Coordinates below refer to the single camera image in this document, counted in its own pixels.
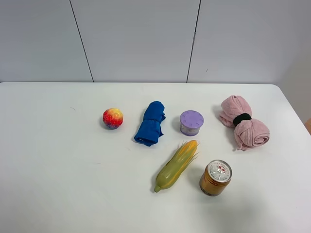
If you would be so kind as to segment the red yellow bumpy ball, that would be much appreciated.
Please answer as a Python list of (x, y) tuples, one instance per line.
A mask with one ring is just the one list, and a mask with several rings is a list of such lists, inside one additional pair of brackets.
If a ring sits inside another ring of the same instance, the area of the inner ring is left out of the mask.
[(118, 108), (109, 108), (103, 113), (103, 123), (109, 129), (117, 129), (123, 123), (123, 113)]

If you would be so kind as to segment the gold beverage can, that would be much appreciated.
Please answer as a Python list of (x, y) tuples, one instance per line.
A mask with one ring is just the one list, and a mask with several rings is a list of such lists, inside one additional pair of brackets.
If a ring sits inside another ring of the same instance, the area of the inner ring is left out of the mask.
[(212, 160), (200, 179), (201, 190), (209, 196), (217, 196), (228, 186), (232, 177), (230, 165), (223, 160)]

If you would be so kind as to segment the purple lidded round container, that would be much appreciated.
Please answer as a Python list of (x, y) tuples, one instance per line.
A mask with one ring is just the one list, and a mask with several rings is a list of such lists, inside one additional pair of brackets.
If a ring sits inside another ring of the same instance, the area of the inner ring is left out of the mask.
[(203, 116), (195, 110), (186, 110), (180, 115), (180, 131), (184, 135), (197, 135), (203, 124)]

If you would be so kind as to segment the toy corn cob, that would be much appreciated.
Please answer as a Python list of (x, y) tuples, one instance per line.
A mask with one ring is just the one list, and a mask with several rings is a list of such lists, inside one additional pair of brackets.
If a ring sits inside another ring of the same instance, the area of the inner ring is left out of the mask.
[(170, 161), (159, 171), (155, 180), (155, 193), (169, 189), (176, 183), (183, 171), (196, 158), (198, 145), (197, 140), (191, 140), (177, 149)]

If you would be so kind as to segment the black hair band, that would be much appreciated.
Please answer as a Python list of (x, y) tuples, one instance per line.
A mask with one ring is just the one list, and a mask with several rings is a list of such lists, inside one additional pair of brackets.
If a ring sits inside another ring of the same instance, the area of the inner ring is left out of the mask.
[(252, 119), (252, 117), (248, 113), (243, 113), (243, 114), (240, 114), (240, 115), (236, 116), (233, 119), (233, 124), (236, 127), (242, 121), (244, 121), (244, 120), (251, 120), (251, 119)]

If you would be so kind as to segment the pink towel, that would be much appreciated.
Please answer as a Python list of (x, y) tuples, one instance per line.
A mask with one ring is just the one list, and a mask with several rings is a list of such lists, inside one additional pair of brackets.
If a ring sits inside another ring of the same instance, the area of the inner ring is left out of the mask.
[[(252, 117), (252, 109), (242, 96), (229, 96), (221, 103), (219, 120), (223, 125), (234, 129), (234, 137), (238, 150), (246, 151), (266, 144), (270, 139), (268, 127)], [(236, 127), (233, 119), (243, 113), (248, 113), (252, 119), (244, 120)]]

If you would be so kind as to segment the rolled blue cloth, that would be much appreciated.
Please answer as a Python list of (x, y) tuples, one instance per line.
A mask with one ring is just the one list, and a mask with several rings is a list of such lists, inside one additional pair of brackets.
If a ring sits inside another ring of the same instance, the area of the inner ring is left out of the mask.
[(153, 101), (147, 107), (143, 121), (134, 136), (134, 140), (148, 147), (158, 143), (163, 135), (161, 123), (165, 120), (164, 105), (159, 101)]

